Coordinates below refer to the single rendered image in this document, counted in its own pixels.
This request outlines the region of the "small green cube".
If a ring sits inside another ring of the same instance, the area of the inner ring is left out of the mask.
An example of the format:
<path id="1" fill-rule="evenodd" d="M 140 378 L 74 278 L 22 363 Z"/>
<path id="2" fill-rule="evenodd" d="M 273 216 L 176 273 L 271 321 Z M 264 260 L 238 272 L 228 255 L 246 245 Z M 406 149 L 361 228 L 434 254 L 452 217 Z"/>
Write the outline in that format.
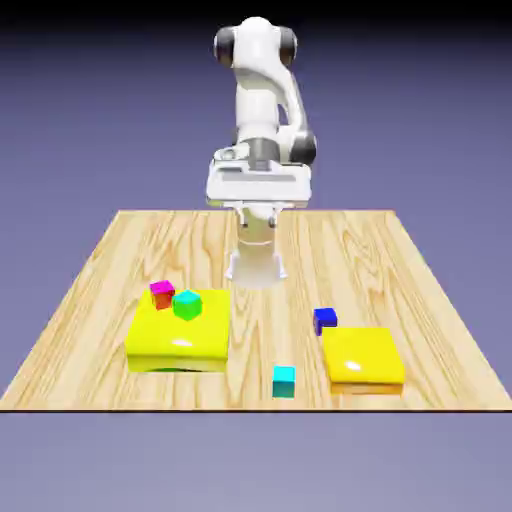
<path id="1" fill-rule="evenodd" d="M 201 314 L 202 298 L 194 291 L 184 290 L 173 297 L 172 308 L 176 317 L 190 321 Z"/>

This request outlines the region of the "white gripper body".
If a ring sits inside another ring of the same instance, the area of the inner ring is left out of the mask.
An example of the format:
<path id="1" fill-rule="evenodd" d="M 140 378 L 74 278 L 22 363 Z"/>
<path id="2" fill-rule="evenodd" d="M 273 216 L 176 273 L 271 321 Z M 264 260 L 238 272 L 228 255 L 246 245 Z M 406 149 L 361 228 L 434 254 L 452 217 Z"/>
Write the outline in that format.
<path id="1" fill-rule="evenodd" d="M 266 171 L 250 170 L 246 160 L 210 163 L 206 199 L 210 205 L 270 203 L 305 207 L 311 199 L 311 169 L 270 161 Z"/>

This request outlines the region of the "large orange-yellow box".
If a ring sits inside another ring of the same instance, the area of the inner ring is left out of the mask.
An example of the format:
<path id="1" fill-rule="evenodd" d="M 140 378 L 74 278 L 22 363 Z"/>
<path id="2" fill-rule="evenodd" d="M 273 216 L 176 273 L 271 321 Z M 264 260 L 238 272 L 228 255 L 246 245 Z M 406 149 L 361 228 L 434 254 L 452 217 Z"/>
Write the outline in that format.
<path id="1" fill-rule="evenodd" d="M 332 393 L 402 393 L 405 366 L 388 328 L 324 327 L 321 340 Z"/>

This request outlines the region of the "small blue cube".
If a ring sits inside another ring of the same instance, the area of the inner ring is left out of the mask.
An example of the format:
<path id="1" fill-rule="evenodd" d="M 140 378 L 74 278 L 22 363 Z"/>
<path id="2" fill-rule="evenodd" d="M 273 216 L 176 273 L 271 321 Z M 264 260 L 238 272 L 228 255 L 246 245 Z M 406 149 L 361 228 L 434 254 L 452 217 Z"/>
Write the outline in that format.
<path id="1" fill-rule="evenodd" d="M 324 327 L 336 327 L 337 325 L 338 318 L 333 308 L 315 308 L 313 310 L 313 327 L 317 336 L 322 335 Z"/>

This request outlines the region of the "small cyan cube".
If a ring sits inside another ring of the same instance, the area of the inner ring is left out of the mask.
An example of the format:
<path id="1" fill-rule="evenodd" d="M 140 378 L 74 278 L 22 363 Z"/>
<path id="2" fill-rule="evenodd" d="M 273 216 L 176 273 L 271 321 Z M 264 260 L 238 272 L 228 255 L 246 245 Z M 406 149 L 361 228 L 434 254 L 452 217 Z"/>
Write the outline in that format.
<path id="1" fill-rule="evenodd" d="M 272 397 L 290 398 L 295 396 L 296 367 L 275 365 L 272 376 Z"/>

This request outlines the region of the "large yellow box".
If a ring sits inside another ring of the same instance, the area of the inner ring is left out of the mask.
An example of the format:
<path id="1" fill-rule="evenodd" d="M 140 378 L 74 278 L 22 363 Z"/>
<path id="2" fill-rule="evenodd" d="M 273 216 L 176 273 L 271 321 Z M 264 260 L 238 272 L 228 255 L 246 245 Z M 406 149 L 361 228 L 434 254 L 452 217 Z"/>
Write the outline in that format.
<path id="1" fill-rule="evenodd" d="M 125 339 L 131 372 L 186 370 L 222 372 L 226 369 L 230 330 L 230 292 L 191 290 L 202 298 L 202 312 L 186 321 L 173 308 L 156 310 L 145 290 Z"/>

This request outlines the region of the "small magenta cube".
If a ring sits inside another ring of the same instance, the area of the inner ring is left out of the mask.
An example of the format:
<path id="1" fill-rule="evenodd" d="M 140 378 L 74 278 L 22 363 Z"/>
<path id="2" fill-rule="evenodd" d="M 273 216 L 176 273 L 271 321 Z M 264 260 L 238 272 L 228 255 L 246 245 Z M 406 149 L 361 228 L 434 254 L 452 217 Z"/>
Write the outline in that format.
<path id="1" fill-rule="evenodd" d="M 153 306 L 156 310 L 172 307 L 175 288 L 169 280 L 160 280 L 151 283 L 150 293 Z"/>

